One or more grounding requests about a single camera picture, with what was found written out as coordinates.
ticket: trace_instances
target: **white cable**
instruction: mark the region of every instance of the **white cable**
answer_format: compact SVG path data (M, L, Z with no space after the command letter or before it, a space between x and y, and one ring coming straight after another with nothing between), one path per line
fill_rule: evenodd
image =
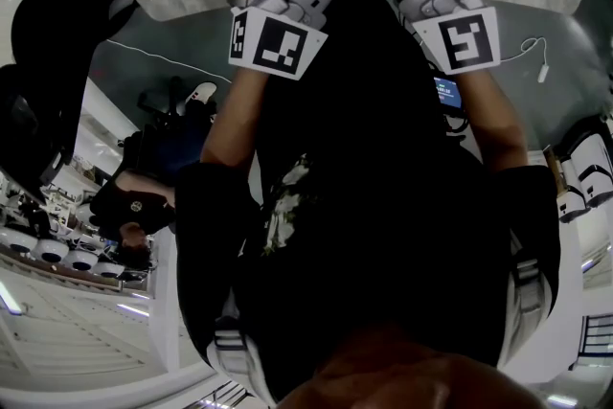
M148 57L161 58L164 61L167 61L168 63L172 63L174 65L181 65L182 67L191 68L192 70L196 70L198 72L202 72L203 74L206 74L208 76L217 77L219 79L225 80L228 83L232 83L231 80L228 80L228 79L226 79L223 76L219 76L218 74L213 74L211 72L207 72L204 69L201 69L201 68L198 68L198 67L194 67L192 65L188 65L187 63L181 63L180 61L174 61L174 60L171 60L170 58L162 57L161 55L156 55L156 54L153 54L153 53L146 52L145 50L141 50L140 48L134 48L133 46L124 45L124 43L120 43L119 41L115 41L113 39L107 39L106 41L108 41L109 43L112 43L114 45L118 45L118 46L122 46L124 48L127 48L128 50L134 50L135 52L142 53L143 55L147 55Z
M510 57L510 58L502 58L500 61L511 61L511 60L515 60L517 58L520 58L524 55L526 55L528 52L531 52L533 50L533 48L538 44L538 42L540 40L543 40L543 61L545 62L545 65L549 65L549 63L547 63L547 38L545 38L544 36L541 37L529 37L528 39L524 39L524 41L521 43L521 46L519 47L519 49L521 50L521 53L519 55L515 55L514 57ZM524 48L524 46L526 45L526 43L530 43L532 42L533 44L530 45L530 47L528 48Z

